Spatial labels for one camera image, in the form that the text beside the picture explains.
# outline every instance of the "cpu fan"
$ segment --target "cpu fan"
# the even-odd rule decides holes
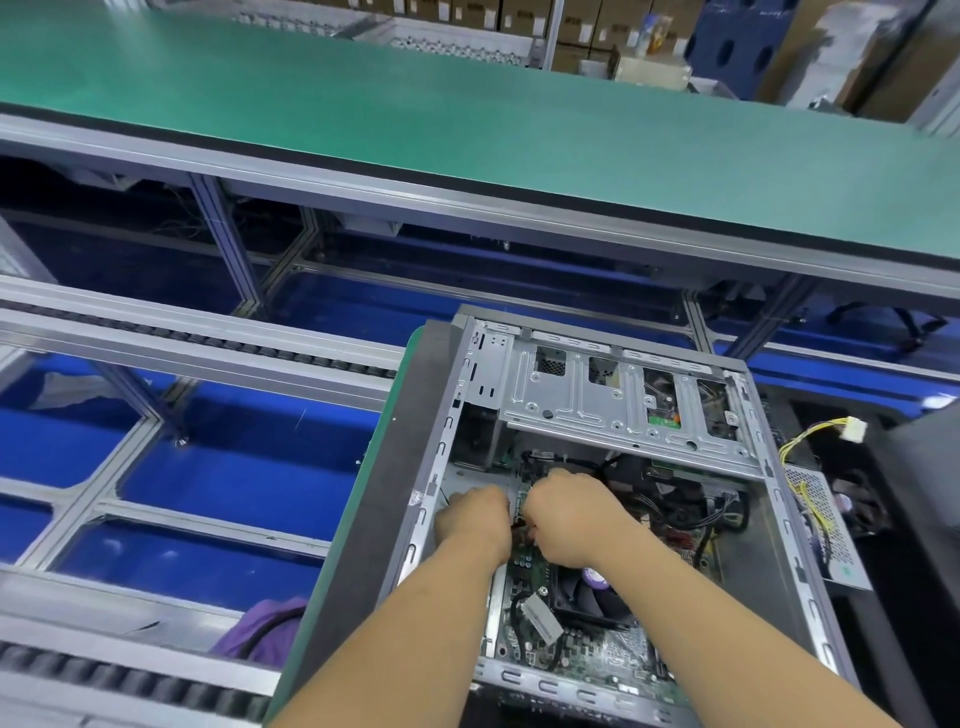
[[[550,607],[559,619],[596,624],[608,629],[626,629],[635,619],[630,608],[596,571],[550,569]]]

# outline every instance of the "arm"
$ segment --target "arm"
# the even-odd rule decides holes
[[[553,471],[523,510],[544,557],[603,574],[649,632],[707,728],[896,728],[640,525],[587,475]]]
[[[294,695],[272,728],[447,728],[464,710],[493,572],[510,556],[506,496],[450,499],[437,550]]]

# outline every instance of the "person's right hand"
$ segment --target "person's right hand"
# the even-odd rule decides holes
[[[530,489],[523,519],[544,558],[572,569],[596,568],[604,538],[636,523],[607,486],[563,468]]]

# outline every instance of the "purple fan label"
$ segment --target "purple fan label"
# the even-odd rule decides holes
[[[610,582],[593,569],[584,569],[584,581],[586,581],[592,589],[603,590],[610,588]]]

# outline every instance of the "green workbench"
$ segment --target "green workbench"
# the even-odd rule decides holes
[[[457,178],[501,196],[795,232],[881,257],[960,258],[960,147],[873,121],[111,12],[97,0],[7,0],[0,112],[38,109]]]

